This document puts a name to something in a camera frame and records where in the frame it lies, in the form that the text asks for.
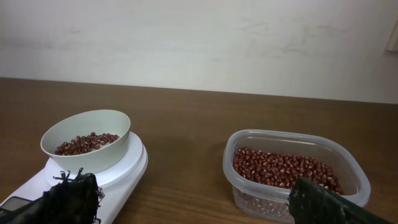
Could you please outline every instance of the white wall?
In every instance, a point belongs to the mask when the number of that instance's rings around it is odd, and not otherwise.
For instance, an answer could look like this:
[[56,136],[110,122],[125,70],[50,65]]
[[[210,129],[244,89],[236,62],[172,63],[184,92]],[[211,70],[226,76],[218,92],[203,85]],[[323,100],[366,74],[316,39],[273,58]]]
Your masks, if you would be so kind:
[[398,103],[398,0],[1,0],[0,76]]

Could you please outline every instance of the white scale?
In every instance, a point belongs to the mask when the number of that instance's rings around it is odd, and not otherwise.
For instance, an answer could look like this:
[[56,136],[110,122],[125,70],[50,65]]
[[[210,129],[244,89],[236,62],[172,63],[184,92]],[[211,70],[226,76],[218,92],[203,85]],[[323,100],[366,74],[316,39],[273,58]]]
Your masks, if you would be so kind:
[[[103,189],[105,194],[97,211],[97,218],[101,220],[101,224],[113,222],[146,170],[148,154],[141,139],[130,132],[128,144],[129,149],[126,155],[117,164],[94,174],[98,186]],[[9,198],[15,196],[27,200],[38,199],[43,192],[50,190],[52,186],[60,182],[53,177],[60,177],[61,171],[64,170],[53,159],[48,159],[44,169],[8,196],[5,201],[0,203],[0,207]],[[74,179],[75,177],[76,175],[70,174],[69,178]]]

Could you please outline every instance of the black object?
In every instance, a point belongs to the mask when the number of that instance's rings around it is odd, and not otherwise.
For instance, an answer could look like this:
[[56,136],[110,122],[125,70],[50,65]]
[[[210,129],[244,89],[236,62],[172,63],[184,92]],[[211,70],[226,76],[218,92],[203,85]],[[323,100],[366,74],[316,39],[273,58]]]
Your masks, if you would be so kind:
[[306,178],[289,195],[295,224],[392,224]]
[[61,172],[62,183],[44,192],[41,198],[0,217],[0,224],[92,224],[100,199],[104,197],[94,174],[82,175],[79,170],[74,180]]

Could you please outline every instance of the wooden table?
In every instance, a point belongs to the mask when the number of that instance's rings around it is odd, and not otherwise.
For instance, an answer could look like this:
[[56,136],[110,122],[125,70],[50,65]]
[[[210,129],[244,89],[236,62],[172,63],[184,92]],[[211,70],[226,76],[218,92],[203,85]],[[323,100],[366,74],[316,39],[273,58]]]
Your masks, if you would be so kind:
[[224,176],[224,147],[241,129],[340,143],[370,180],[366,208],[398,222],[398,105],[0,79],[0,107],[0,200],[44,167],[39,142],[48,128],[107,108],[131,118],[149,154],[114,223],[273,223],[240,212]]

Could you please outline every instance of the wall switch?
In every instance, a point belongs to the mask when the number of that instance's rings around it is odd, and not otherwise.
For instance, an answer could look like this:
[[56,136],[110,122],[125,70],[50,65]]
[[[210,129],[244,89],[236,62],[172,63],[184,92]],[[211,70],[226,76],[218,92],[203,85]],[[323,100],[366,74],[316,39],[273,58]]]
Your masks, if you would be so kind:
[[387,50],[398,52],[398,21],[394,30],[392,30],[390,41],[387,44]]

